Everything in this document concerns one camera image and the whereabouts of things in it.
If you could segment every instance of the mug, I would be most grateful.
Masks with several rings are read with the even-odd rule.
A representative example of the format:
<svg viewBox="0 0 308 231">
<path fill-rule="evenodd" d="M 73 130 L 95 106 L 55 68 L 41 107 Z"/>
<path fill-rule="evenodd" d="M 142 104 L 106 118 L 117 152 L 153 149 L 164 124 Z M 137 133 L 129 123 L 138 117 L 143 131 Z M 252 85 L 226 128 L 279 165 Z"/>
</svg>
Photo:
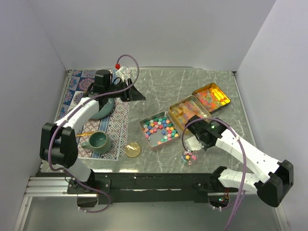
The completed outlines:
<svg viewBox="0 0 308 231">
<path fill-rule="evenodd" d="M 90 135 L 89 141 L 81 144 L 84 149 L 91 149 L 95 153 L 104 154 L 110 149 L 110 139 L 107 134 L 97 131 Z"/>
</svg>

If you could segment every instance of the jar filled with colorful stars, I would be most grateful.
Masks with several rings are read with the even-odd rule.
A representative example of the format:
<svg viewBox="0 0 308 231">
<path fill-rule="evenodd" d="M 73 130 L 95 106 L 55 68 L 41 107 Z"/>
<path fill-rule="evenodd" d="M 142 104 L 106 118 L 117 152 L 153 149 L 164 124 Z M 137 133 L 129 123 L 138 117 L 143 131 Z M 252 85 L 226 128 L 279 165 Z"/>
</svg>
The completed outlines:
<svg viewBox="0 0 308 231">
<path fill-rule="evenodd" d="M 193 166 L 197 162 L 197 155 L 192 151 L 184 151 L 181 157 L 181 162 L 185 166 Z"/>
</svg>

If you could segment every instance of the gold lid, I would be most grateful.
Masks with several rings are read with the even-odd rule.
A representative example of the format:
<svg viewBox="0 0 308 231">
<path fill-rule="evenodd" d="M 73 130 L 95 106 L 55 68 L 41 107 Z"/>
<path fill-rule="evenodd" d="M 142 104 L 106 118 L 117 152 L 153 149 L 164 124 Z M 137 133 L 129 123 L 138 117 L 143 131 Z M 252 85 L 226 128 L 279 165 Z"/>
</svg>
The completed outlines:
<svg viewBox="0 0 308 231">
<path fill-rule="evenodd" d="M 141 147 L 136 142 L 129 143 L 125 147 L 125 153 L 128 157 L 136 157 L 140 154 Z"/>
</svg>

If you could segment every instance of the gray marble surface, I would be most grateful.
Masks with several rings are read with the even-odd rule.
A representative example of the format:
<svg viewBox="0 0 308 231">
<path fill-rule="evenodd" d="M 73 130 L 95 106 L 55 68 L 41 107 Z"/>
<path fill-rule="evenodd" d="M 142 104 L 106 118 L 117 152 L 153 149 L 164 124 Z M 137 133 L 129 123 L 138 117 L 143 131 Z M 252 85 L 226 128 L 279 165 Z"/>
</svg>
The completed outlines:
<svg viewBox="0 0 308 231">
<path fill-rule="evenodd" d="M 146 101 L 129 103 L 128 142 L 137 142 L 142 151 L 136 158 L 120 156 L 118 161 L 82 161 L 95 172 L 199 172 L 212 173 L 219 166 L 241 171 L 243 165 L 234 157 L 219 148 L 212 147 L 199 155 L 198 162 L 186 167 L 180 162 L 183 147 L 180 140 L 161 149 L 151 151 L 139 121 L 161 111 L 168 111 L 170 105 L 182 100 L 192 92 L 211 82 L 230 97 L 231 103 L 214 113 L 227 122 L 239 135 L 252 142 L 244 110 L 237 92 L 232 72 L 205 71 L 195 69 L 141 69 L 136 88 L 147 98 Z M 47 162 L 41 165 L 42 172 L 50 172 Z"/>
</svg>

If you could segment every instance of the patterned placemat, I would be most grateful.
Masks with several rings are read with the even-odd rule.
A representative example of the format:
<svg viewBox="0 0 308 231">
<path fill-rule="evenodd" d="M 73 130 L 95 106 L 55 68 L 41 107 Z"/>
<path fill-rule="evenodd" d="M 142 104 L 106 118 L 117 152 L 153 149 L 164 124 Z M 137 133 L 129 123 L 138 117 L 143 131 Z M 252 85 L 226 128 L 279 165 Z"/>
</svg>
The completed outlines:
<svg viewBox="0 0 308 231">
<path fill-rule="evenodd" d="M 113 80 L 116 78 L 115 70 L 113 72 Z M 69 71 L 70 84 L 68 86 L 62 108 L 59 113 L 59 119 L 72 110 L 81 100 L 83 91 L 94 82 L 96 70 L 87 71 Z M 91 150 L 83 149 L 81 144 L 88 141 L 89 136 L 77 138 L 78 157 L 85 159 L 97 160 L 118 160 L 120 155 L 125 154 L 125 146 L 127 144 L 128 133 L 128 102 L 122 102 L 115 99 L 115 107 L 110 115 L 100 120 L 89 120 L 78 133 L 88 131 L 104 131 L 111 140 L 111 148 L 105 154 L 94 153 Z"/>
</svg>

